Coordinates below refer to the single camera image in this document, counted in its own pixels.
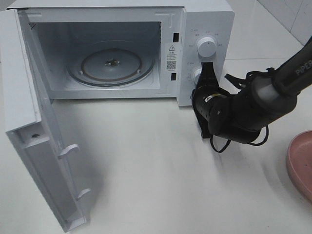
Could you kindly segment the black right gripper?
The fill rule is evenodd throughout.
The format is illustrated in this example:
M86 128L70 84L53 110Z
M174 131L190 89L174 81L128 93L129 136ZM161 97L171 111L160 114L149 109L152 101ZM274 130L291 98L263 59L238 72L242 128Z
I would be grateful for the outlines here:
M195 88L192 90L191 101L195 117L201 130L201 137L208 139L211 137L209 132L209 114L216 103L213 98L228 97L230 93L220 88L212 62L203 62L202 70Z

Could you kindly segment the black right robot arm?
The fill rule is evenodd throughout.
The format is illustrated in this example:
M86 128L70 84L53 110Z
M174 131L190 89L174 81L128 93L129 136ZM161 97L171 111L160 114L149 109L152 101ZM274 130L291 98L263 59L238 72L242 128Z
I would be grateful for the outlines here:
M191 94L202 138L256 146L261 130L290 113L300 92L312 84L312 41L277 69L250 71L244 79L226 74L225 79L240 91L231 94L221 88L213 63L202 63Z

